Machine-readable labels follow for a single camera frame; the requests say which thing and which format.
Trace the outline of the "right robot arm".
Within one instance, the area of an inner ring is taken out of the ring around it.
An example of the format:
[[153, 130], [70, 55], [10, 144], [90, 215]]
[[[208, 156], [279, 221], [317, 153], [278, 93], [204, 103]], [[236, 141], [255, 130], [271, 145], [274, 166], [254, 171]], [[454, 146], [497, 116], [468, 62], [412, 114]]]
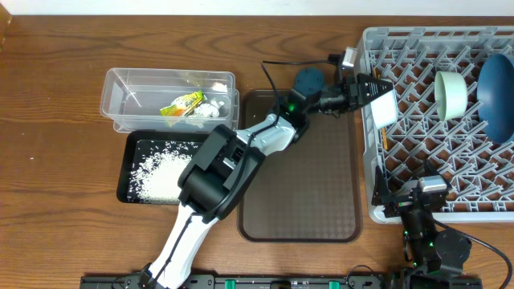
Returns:
[[448, 229], [439, 231], [433, 212], [446, 204], [451, 184], [429, 162], [424, 175], [392, 193], [380, 167], [375, 169], [372, 205], [386, 218], [401, 219], [403, 253], [411, 268], [390, 277], [390, 288], [456, 288], [469, 258], [471, 242]]

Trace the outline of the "mint green bowl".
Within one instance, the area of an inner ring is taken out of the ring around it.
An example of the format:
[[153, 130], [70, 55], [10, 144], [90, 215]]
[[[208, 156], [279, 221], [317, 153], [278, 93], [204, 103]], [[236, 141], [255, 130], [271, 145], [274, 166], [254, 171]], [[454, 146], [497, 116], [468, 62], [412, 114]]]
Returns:
[[434, 80], [434, 99], [439, 105], [441, 121], [460, 118], [467, 110], [467, 85], [458, 72], [437, 71]]

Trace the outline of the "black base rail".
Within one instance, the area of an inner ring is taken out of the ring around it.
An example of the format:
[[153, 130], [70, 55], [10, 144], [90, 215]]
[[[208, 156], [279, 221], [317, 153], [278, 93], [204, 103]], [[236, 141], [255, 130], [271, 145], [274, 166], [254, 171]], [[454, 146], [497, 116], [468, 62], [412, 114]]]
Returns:
[[374, 289], [374, 288], [481, 288], [479, 279], [453, 279], [442, 281], [426, 276], [412, 275], [405, 279], [382, 281], [374, 275], [340, 278], [305, 277], [241, 277], [191, 275], [181, 289]]

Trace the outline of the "dark blue plate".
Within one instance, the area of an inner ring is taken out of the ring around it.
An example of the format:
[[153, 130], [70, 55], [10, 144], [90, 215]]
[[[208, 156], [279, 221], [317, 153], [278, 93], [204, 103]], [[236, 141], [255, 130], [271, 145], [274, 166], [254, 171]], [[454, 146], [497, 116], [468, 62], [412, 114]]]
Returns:
[[513, 56], [494, 54], [479, 73], [479, 118], [487, 122], [487, 137], [498, 144], [513, 141]]

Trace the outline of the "green orange snack wrapper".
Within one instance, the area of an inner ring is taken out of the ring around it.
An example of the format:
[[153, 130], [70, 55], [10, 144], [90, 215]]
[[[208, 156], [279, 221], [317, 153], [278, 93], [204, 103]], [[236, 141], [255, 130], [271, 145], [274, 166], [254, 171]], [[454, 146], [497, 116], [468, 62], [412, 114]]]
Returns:
[[162, 116], [187, 116], [205, 100], [206, 96], [203, 91], [192, 92], [179, 96], [169, 106], [161, 108], [160, 113]]

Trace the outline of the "white tissue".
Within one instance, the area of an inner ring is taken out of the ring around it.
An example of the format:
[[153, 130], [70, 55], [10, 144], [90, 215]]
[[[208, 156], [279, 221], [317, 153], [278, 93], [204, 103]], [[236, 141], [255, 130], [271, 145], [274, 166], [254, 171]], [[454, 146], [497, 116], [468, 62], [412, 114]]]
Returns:
[[191, 114], [192, 117], [219, 117], [220, 111], [225, 103], [223, 101], [211, 100], [199, 104]]

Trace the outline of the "brown serving tray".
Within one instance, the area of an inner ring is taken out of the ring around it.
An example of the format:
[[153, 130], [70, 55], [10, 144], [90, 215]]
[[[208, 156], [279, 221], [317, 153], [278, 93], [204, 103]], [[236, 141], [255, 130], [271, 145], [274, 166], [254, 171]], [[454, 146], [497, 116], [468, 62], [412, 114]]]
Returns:
[[309, 119], [298, 142], [266, 158], [239, 203], [246, 240], [349, 243], [361, 234], [354, 114]]

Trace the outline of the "grey dishwasher rack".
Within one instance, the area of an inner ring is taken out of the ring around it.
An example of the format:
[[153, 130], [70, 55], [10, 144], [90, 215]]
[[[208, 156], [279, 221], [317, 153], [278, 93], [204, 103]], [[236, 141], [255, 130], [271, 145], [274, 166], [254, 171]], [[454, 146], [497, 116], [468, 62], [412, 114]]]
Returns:
[[[429, 159], [450, 183], [441, 222], [511, 222], [513, 144], [491, 141], [479, 118], [476, 91], [480, 70], [494, 54], [512, 55], [510, 26], [380, 26], [364, 30], [356, 70], [392, 81], [398, 120], [385, 127], [389, 149], [370, 108], [362, 111], [366, 193], [373, 195], [375, 169], [396, 191], [422, 176]], [[467, 110], [441, 121], [434, 99], [437, 71], [458, 72], [467, 85]]]

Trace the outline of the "clear plastic bin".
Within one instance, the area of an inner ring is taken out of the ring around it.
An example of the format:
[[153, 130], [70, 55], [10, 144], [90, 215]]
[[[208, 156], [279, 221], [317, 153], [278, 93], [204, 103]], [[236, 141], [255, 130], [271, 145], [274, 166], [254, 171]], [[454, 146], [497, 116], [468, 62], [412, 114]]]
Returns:
[[[219, 117], [162, 116], [160, 109], [179, 96], [203, 91], [206, 100], [223, 101]], [[210, 132], [219, 124], [239, 125], [239, 91], [229, 71], [112, 68], [107, 72], [100, 114], [119, 133], [136, 130]]]

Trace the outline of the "spilled white rice pile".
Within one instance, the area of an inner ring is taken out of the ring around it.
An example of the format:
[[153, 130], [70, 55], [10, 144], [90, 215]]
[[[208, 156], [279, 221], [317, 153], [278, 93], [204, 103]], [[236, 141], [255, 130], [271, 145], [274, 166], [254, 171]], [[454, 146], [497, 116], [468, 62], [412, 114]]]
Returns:
[[181, 192], [178, 178], [201, 144], [179, 140], [139, 140], [128, 175], [128, 201], [177, 205]]

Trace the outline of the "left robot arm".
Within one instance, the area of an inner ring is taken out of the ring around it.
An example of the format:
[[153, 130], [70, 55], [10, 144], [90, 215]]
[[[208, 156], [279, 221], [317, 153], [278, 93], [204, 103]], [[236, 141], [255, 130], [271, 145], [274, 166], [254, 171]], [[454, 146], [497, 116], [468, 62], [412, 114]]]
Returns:
[[211, 132], [178, 178], [176, 222], [160, 255], [141, 270], [139, 288], [178, 288], [187, 280], [209, 230], [238, 205], [265, 158], [304, 135], [311, 114], [354, 112], [394, 89], [390, 81], [363, 73], [337, 77], [327, 86], [297, 74], [262, 122], [244, 130], [220, 124]]

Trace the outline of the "black rectangular tray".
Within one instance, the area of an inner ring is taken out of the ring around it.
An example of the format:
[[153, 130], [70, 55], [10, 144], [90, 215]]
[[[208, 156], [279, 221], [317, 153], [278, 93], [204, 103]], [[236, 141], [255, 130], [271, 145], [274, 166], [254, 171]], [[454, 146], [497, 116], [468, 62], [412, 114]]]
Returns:
[[131, 165], [133, 164], [133, 158], [135, 155], [137, 142], [139, 140], [179, 140], [203, 143], [207, 137], [208, 135], [206, 133], [194, 132], [158, 132], [145, 130], [131, 132], [126, 140], [123, 161], [120, 168], [120, 176], [116, 189], [116, 196], [118, 200], [123, 203], [134, 203], [128, 201], [127, 189], [129, 183], [129, 173]]

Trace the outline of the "white bowl light blue rim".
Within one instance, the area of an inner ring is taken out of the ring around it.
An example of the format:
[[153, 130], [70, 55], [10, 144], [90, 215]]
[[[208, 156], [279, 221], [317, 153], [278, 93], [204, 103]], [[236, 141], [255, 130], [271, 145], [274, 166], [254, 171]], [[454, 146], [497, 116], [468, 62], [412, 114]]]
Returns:
[[387, 92], [372, 101], [370, 107], [377, 129], [382, 129], [398, 120], [398, 105], [394, 91]]

